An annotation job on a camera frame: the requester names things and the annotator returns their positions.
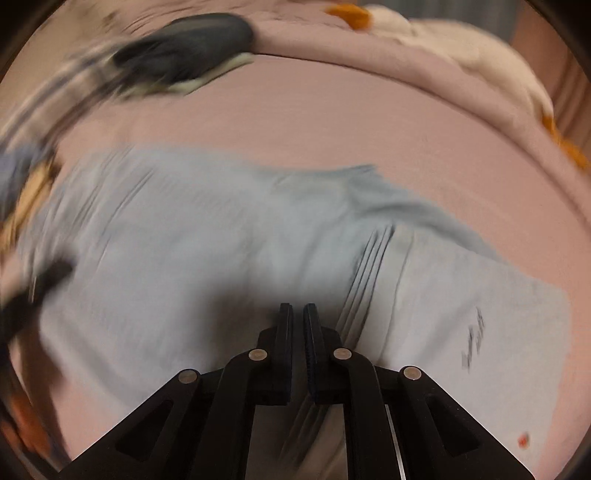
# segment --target plaid fabric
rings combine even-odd
[[[9,118],[0,131],[0,150],[11,151],[28,142],[54,145],[121,84],[123,74],[111,57],[125,43],[113,38],[72,55]]]

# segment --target triangular cutout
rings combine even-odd
[[[162,402],[129,433],[119,439],[115,448],[139,462],[145,462],[150,458],[172,408],[173,402],[171,400]]]
[[[476,450],[480,446],[478,439],[435,395],[427,397],[427,406],[443,442],[443,447],[450,456],[457,457]]]

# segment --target yellow object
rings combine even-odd
[[[12,249],[18,234],[27,224],[33,213],[39,210],[45,199],[49,197],[56,168],[51,160],[41,162],[29,175],[18,198],[17,205],[0,228],[0,258]]]
[[[554,142],[562,149],[562,151],[574,161],[578,168],[583,171],[591,170],[591,163],[589,163],[589,160],[587,157],[585,157],[583,152],[581,152],[579,148],[570,140],[565,139],[565,137],[563,137],[558,131],[554,117],[545,115],[542,118],[542,124],[550,133],[552,140],[554,140]]]
[[[336,4],[325,10],[329,15],[345,20],[353,30],[365,30],[371,26],[371,15],[354,4]]]

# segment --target mattress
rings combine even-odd
[[[128,30],[146,33],[203,11],[189,3],[128,2],[123,12],[135,18]],[[98,149],[175,144],[274,167],[371,163],[389,181],[436,202],[508,262],[570,299],[571,352],[534,471],[555,478],[591,423],[591,368],[581,367],[591,365],[589,186],[541,125],[483,81],[426,52],[290,9],[282,17],[247,12],[258,34],[253,64],[182,98],[111,99],[59,141],[59,158],[70,165]],[[50,380],[74,456],[121,419],[84,382]]]

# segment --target round metal joint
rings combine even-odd
[[[260,362],[267,358],[267,352],[262,348],[255,348],[248,352],[248,358],[250,358],[253,362]]]
[[[348,360],[349,358],[351,358],[351,355],[353,354],[351,353],[351,350],[349,350],[348,348],[337,348],[333,352],[333,355],[337,360]]]
[[[417,367],[406,367],[404,369],[404,376],[409,380],[418,380],[421,375],[422,373]]]
[[[195,370],[183,370],[178,374],[178,381],[181,383],[193,383],[195,380],[197,380],[197,372]]]

